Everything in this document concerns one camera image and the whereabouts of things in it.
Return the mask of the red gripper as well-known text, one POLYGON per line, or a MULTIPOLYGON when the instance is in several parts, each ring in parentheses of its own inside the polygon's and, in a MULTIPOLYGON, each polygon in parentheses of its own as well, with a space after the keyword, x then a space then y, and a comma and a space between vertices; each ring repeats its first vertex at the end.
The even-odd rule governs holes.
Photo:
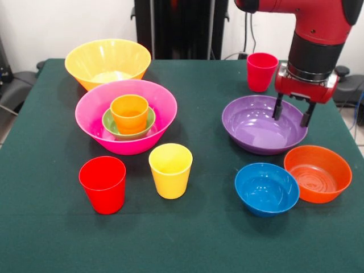
POLYGON ((296 96, 310 101, 309 108, 303 114, 300 122, 301 127, 308 127, 316 103, 327 103, 337 87, 338 76, 333 72, 323 82, 301 81, 288 73, 287 63, 281 63, 275 76, 275 89, 278 92, 273 119, 279 120, 282 113, 283 95, 296 96))

